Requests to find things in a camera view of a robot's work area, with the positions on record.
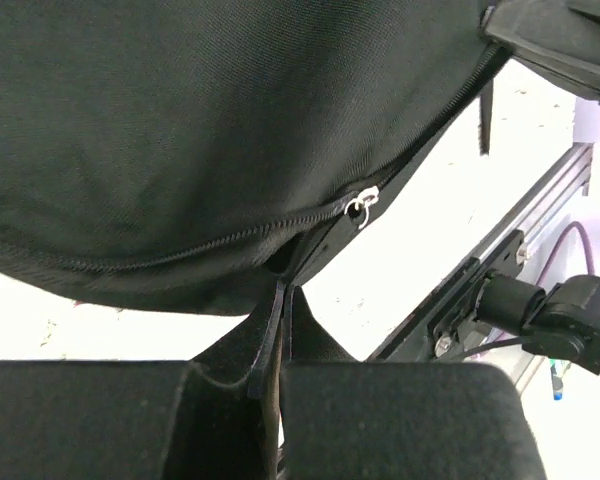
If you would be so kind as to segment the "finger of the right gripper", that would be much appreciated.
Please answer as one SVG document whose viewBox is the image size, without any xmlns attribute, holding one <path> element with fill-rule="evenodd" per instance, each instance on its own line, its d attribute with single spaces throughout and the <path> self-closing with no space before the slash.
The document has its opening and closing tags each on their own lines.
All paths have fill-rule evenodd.
<svg viewBox="0 0 600 480">
<path fill-rule="evenodd" d="M 600 104 L 600 1 L 501 1 L 483 31 L 544 79 Z"/>
</svg>

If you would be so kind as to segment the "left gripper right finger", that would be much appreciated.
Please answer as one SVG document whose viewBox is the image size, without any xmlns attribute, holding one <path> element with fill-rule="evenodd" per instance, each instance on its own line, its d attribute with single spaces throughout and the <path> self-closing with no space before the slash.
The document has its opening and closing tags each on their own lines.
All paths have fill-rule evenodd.
<svg viewBox="0 0 600 480">
<path fill-rule="evenodd" d="M 518 392 L 481 363 L 350 359 L 301 289 L 285 304 L 287 479 L 542 479 Z"/>
</svg>

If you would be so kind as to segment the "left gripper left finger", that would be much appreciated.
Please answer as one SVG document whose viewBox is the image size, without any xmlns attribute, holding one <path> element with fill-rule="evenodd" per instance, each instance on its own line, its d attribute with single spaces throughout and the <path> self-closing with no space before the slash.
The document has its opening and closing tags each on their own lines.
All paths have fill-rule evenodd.
<svg viewBox="0 0 600 480">
<path fill-rule="evenodd" d="M 0 361 L 0 479 L 272 479 L 285 287 L 189 361 Z"/>
</svg>

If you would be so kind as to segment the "black backpack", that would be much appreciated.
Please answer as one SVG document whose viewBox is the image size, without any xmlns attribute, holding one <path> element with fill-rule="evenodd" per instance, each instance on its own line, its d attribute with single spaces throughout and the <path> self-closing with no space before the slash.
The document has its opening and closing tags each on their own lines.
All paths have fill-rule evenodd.
<svg viewBox="0 0 600 480">
<path fill-rule="evenodd" d="M 319 272 L 506 62 L 477 1 L 0 1 L 0 272 L 243 315 Z"/>
</svg>

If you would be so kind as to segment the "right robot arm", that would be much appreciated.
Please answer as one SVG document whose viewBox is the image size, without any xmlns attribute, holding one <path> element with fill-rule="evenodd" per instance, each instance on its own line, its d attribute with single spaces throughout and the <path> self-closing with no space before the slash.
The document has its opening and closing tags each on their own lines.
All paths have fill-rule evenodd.
<svg viewBox="0 0 600 480">
<path fill-rule="evenodd" d="M 600 106 L 600 1 L 502 1 L 482 29 L 528 68 Z M 483 288 L 480 319 L 523 349 L 600 374 L 600 277 L 572 277 L 550 292 L 503 276 Z"/>
</svg>

